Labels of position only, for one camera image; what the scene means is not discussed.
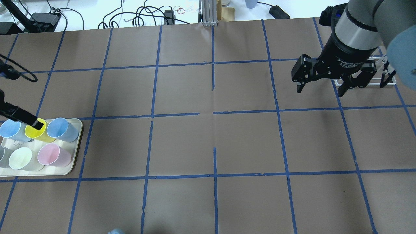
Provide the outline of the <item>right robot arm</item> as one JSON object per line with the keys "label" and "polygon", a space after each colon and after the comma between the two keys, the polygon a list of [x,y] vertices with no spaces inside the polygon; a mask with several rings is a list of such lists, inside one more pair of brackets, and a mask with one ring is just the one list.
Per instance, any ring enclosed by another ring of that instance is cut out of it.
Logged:
{"label": "right robot arm", "polygon": [[385,69],[393,68],[390,75],[382,75],[380,88],[398,74],[404,85],[415,89],[415,22],[414,0],[350,0],[327,7],[319,23],[330,27],[331,35],[317,59],[302,54],[292,68],[297,92],[320,79],[341,79],[339,97],[349,89],[365,88],[377,71],[370,56],[380,45],[387,52]]}

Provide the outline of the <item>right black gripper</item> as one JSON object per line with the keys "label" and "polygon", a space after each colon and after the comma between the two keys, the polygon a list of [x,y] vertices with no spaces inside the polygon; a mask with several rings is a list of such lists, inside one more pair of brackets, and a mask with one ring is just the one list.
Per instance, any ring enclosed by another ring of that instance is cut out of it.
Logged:
{"label": "right black gripper", "polygon": [[[299,57],[291,70],[291,80],[296,82],[297,93],[300,93],[309,82],[323,78],[342,79],[343,83],[338,87],[337,93],[338,97],[343,97],[349,89],[355,88],[352,74],[361,71],[358,79],[362,77],[371,80],[374,76],[374,61],[368,60],[374,51],[375,48],[362,50],[349,47],[333,32],[317,59],[306,54]],[[366,80],[364,84],[359,84],[360,88],[366,87],[368,82]]]}

